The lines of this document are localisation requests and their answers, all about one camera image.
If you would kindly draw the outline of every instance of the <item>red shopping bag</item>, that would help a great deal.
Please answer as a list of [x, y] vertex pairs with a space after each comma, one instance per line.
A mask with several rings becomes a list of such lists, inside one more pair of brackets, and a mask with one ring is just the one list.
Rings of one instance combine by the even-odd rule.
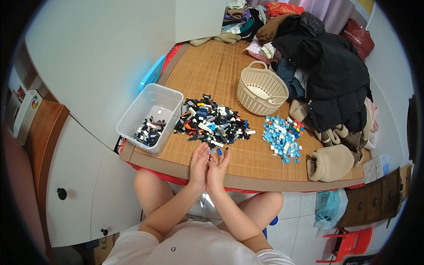
[[374, 49], [374, 42], [371, 39], [369, 31], [366, 31], [363, 26], [351, 18], [349, 18], [340, 36], [353, 43], [362, 61], [365, 61], [365, 58]]

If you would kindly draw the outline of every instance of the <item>white tiled floor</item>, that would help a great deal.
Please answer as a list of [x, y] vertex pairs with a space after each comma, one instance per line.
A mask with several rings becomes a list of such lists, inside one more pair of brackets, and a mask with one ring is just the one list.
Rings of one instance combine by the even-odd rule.
[[[179, 192], [183, 187], [171, 184], [175, 192]], [[254, 196], [240, 192], [229, 192], [229, 195], [236, 204]], [[316, 264], [318, 259], [332, 260], [332, 251], [336, 243], [335, 238], [324, 238], [317, 235], [315, 228], [315, 206], [316, 192], [299, 193], [283, 192], [284, 203], [278, 214], [278, 223], [267, 227], [268, 241], [271, 246], [279, 251], [288, 254], [295, 264]], [[199, 200], [187, 213], [190, 218], [200, 217], [215, 225], [222, 222], [221, 217], [213, 206], [209, 195], [204, 192]], [[364, 255], [377, 253], [390, 236], [399, 215], [392, 219], [389, 228], [386, 229], [387, 221], [375, 223], [366, 227], [350, 228], [349, 231], [359, 231], [364, 228], [373, 227], [373, 237], [370, 246]]]

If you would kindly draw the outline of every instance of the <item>blue plastic bag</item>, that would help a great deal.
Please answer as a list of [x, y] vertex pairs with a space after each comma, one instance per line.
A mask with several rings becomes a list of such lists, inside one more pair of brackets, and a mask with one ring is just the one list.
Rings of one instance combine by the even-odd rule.
[[315, 226], [329, 230], [337, 225], [346, 211], [348, 199], [344, 189], [317, 192]]

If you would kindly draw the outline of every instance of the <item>black knob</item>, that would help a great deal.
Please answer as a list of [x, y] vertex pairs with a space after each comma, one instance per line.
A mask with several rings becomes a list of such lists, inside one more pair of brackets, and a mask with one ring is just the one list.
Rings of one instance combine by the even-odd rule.
[[64, 199], [66, 199], [66, 196], [67, 196], [66, 190], [62, 188], [58, 188], [57, 195], [59, 196], [59, 199], [63, 201]]

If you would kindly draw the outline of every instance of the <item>person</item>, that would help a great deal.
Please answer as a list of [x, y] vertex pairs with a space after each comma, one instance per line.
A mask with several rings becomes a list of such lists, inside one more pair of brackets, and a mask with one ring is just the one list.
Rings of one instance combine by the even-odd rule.
[[[262, 232], [281, 210], [281, 192], [258, 193], [238, 207], [223, 186], [231, 149], [219, 159], [208, 150], [206, 143], [196, 148], [189, 183], [176, 195], [165, 180], [138, 171], [134, 186], [146, 219], [138, 231], [122, 233], [104, 265], [294, 265], [287, 254], [272, 249]], [[218, 226], [185, 218], [205, 189], [223, 220]]]

